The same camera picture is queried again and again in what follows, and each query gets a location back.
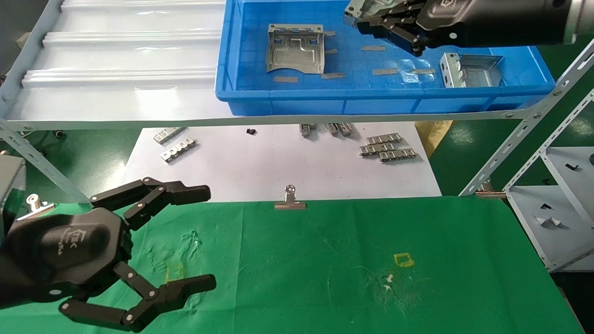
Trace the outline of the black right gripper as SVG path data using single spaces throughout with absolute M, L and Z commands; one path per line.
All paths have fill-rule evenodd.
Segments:
M 380 10 L 388 22 L 359 21 L 363 35 L 389 42 L 420 57 L 428 47 L 558 45 L 564 41 L 568 0 L 403 0 Z

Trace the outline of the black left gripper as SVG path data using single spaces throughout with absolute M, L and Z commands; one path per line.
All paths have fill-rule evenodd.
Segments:
M 84 214 L 51 214 L 15 222 L 1 245 L 1 308 L 56 302 L 60 312 L 85 325 L 139 333 L 159 315 L 181 309 L 187 299 L 217 287 L 212 274 L 158 288 L 128 266 L 131 233 L 168 205 L 209 201 L 209 186 L 185 186 L 145 177 L 91 196 Z M 113 213 L 130 207 L 123 219 Z M 141 298 L 128 309 L 89 304 L 120 279 Z

